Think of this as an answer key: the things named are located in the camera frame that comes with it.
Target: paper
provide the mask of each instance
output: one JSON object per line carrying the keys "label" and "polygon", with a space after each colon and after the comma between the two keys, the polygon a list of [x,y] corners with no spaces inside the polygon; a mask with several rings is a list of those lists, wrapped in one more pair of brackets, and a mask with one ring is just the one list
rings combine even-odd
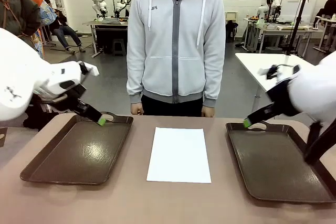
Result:
{"label": "paper", "polygon": [[203,129],[157,127],[147,181],[211,183]]}

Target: hand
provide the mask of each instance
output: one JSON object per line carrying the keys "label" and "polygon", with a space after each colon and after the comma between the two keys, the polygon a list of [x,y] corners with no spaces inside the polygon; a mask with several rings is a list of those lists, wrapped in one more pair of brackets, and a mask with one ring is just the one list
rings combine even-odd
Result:
{"label": "hand", "polygon": [[142,103],[131,104],[131,114],[132,115],[143,115]]}
{"label": "hand", "polygon": [[202,117],[203,118],[213,118],[215,116],[215,108],[209,108],[203,106],[202,108]]}

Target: sleeve cuff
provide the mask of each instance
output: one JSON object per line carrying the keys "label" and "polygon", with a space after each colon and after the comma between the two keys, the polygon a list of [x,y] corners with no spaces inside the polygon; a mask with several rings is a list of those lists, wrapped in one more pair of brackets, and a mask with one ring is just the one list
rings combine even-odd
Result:
{"label": "sleeve cuff", "polygon": [[141,102],[141,96],[140,96],[140,94],[132,94],[132,95],[130,95],[130,100],[131,100],[131,104],[140,103]]}
{"label": "sleeve cuff", "polygon": [[209,107],[209,108],[214,108],[216,105],[216,101],[214,99],[209,99],[209,98],[205,98],[204,102],[203,102],[203,106]]}

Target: gray zipper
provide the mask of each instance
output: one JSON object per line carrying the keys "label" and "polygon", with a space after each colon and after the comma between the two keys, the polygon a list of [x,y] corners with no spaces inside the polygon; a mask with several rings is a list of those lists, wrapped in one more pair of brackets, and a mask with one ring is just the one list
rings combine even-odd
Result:
{"label": "gray zipper", "polygon": [[180,3],[181,0],[173,0],[173,39],[172,39],[172,93],[173,93],[173,103],[179,102],[179,85],[178,85],[178,75],[179,75],[179,53],[178,53],[178,43],[180,34]]}

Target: stool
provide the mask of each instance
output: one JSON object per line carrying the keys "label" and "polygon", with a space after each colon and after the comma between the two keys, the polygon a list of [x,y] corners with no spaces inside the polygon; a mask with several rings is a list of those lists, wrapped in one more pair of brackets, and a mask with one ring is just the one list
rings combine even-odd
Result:
{"label": "stool", "polygon": [[280,47],[266,47],[265,48],[265,54],[282,54],[282,48]]}
{"label": "stool", "polygon": [[[115,49],[115,45],[118,44],[118,43],[120,44],[121,51],[116,51],[116,49]],[[126,56],[126,49],[125,49],[124,40],[123,39],[114,39],[112,50],[113,50],[113,56],[116,56],[117,54]]]}

